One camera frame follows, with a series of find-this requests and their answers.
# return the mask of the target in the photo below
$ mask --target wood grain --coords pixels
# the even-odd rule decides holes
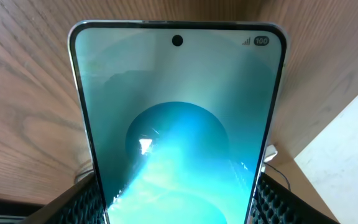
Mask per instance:
[[[296,156],[358,94],[355,0],[0,1],[0,198],[48,203],[89,163],[66,44],[83,19],[281,25],[291,56],[270,140],[276,163]]]

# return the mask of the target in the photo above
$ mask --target phone screen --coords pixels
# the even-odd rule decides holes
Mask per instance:
[[[71,50],[111,223],[244,223],[285,49],[263,30],[89,27]]]

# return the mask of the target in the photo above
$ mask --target phone bezel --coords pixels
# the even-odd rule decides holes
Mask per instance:
[[[270,23],[248,23],[248,22],[180,22],[180,21],[81,21],[71,28],[68,35],[68,51],[70,54],[71,67],[73,69],[74,81],[77,89],[78,99],[81,105],[81,113],[83,116],[83,122],[85,126],[85,133],[88,140],[88,147],[91,153],[93,161],[93,169],[96,174],[96,179],[101,192],[101,198],[103,207],[106,210],[106,200],[104,198],[103,186],[101,183],[101,177],[99,173],[98,161],[96,158],[96,152],[93,145],[93,138],[91,134],[90,122],[88,119],[88,112],[86,110],[85,96],[83,93],[83,87],[81,82],[80,71],[78,69],[78,61],[75,51],[75,40],[77,35],[87,28],[136,28],[136,29],[209,29],[209,30],[261,30],[275,34],[281,43],[282,52],[280,56],[280,63],[277,70],[276,81],[274,84],[272,102],[268,111],[268,118],[265,126],[265,132],[259,152],[259,158],[257,163],[257,172],[255,172],[254,180],[252,183],[251,194],[249,197],[249,203],[247,206],[246,217],[244,222],[247,222],[250,214],[250,208],[253,201],[253,195],[255,193],[255,187],[259,178],[259,174],[262,168],[262,160],[264,158],[267,138],[269,137],[273,112],[275,111],[275,105],[280,93],[280,83],[282,81],[283,68],[285,67],[285,60],[287,55],[287,34],[279,28],[279,26]]]

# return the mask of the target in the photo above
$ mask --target black cable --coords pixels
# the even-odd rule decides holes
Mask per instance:
[[[284,177],[285,181],[287,182],[288,190],[291,191],[291,185],[290,185],[290,182],[288,181],[287,177],[285,177],[285,175],[284,175],[282,172],[278,171],[278,169],[274,168],[272,165],[270,165],[270,164],[268,164],[268,163],[266,163],[266,162],[264,162],[264,164],[265,164],[266,166],[269,166],[270,168],[272,168],[273,170],[275,170],[275,171],[278,172],[279,174],[281,174],[281,175]]]
[[[86,171],[84,171],[84,172],[82,172],[82,173],[77,174],[77,175],[75,176],[75,178],[74,178],[74,184],[78,183],[78,181],[80,181],[80,179],[81,179],[84,175],[89,174],[89,173],[92,173],[92,172],[93,172],[93,169],[90,169],[90,170],[86,170]]]

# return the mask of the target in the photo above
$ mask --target wooden surface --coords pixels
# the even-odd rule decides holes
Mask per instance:
[[[88,166],[67,34],[83,19],[270,21],[291,37],[271,142],[296,156],[358,94],[356,0],[0,1],[0,198],[48,203]]]

